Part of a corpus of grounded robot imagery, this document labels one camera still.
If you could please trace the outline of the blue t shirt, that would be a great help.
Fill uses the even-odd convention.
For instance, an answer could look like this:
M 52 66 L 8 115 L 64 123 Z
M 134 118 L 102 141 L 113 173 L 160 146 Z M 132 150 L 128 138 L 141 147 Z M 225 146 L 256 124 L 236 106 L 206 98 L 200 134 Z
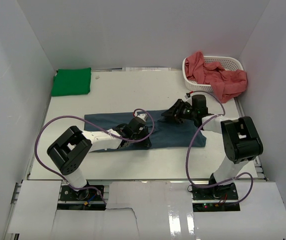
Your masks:
M 188 147 L 197 127 L 190 120 L 183 123 L 166 122 L 161 116 L 163 110 L 150 110 L 148 113 L 152 116 L 155 128 L 150 136 L 151 146 L 143 147 L 139 143 L 133 143 L 124 148 L 124 151 L 152 150 L 161 148 Z M 84 119 L 95 125 L 108 130 L 119 124 L 127 124 L 133 119 L 133 114 L 129 112 L 120 113 L 99 113 L 86 114 Z

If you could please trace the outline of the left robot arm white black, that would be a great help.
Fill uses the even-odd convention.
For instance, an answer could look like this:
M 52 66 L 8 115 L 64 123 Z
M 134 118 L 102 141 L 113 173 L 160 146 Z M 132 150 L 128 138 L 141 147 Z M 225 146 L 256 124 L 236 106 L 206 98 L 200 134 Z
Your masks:
M 130 145 L 149 148 L 147 137 L 147 114 L 135 116 L 129 123 L 122 123 L 104 131 L 81 131 L 76 126 L 69 127 L 50 147 L 47 155 L 60 173 L 72 186 L 71 193 L 82 200 L 88 195 L 88 182 L 79 166 L 90 152 L 100 150 L 119 150 Z

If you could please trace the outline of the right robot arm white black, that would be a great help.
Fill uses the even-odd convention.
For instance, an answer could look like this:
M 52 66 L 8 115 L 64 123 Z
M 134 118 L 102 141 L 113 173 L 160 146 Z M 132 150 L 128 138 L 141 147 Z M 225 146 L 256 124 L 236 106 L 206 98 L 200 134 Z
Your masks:
M 243 174 L 242 168 L 263 153 L 263 144 L 251 117 L 238 119 L 225 117 L 225 113 L 211 114 L 202 91 L 191 91 L 187 99 L 178 99 L 162 117 L 170 122 L 193 121 L 200 131 L 210 131 L 222 135 L 225 158 L 219 168 L 211 174 L 208 184 L 191 183 L 187 190 L 194 200 L 238 198 L 235 180 Z

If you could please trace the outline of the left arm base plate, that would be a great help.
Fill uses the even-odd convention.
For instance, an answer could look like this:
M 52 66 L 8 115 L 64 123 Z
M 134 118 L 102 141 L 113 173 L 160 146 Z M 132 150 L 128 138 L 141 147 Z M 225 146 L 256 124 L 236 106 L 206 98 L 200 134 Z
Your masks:
M 95 189 L 75 191 L 67 185 L 60 190 L 57 203 L 58 210 L 104 211 L 105 203 Z

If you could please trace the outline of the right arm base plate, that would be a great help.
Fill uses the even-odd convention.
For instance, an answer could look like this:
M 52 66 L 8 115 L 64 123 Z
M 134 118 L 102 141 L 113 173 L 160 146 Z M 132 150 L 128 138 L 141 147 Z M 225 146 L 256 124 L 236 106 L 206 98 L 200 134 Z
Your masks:
M 191 184 L 187 191 L 192 194 L 193 212 L 239 212 L 239 196 L 234 183 L 214 188 L 195 188 Z

